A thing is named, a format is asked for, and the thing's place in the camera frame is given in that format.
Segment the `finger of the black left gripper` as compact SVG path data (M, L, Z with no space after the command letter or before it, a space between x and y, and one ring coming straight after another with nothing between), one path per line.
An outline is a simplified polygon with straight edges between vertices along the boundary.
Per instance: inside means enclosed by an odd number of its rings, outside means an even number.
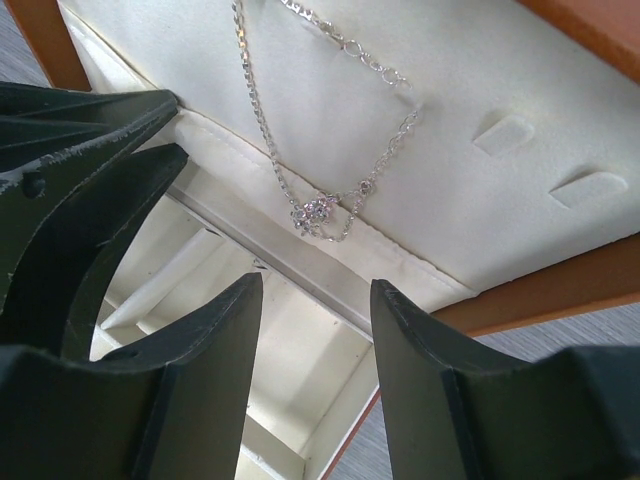
M177 114L167 90L95 94L1 83L1 171L86 142L161 128Z
M1 314L2 344L88 357L115 271L187 158L176 144L128 155L54 210L11 281Z

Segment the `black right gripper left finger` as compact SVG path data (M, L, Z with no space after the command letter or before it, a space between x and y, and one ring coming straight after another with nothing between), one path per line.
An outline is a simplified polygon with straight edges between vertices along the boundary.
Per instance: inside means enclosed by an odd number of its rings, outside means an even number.
M263 297L243 275L185 317L96 362L1 350L5 479L231 479Z

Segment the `brown jewelry box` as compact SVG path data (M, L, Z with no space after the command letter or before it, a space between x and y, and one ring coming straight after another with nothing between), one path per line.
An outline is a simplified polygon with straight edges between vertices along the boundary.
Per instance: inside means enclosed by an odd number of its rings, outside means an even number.
M639 298L635 1L7 9L44 88L167 90L177 114L1 171L1 314L57 207L117 160L181 147L88 357L32 348L96 362L259 274L231 479L325 479L382 407L376 280L478 342Z

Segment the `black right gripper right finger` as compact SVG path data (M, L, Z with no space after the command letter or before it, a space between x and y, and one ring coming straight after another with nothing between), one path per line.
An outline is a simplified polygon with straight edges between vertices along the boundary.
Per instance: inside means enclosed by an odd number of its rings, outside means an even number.
M370 314L397 479L635 479L639 350L536 362L489 348L376 280Z

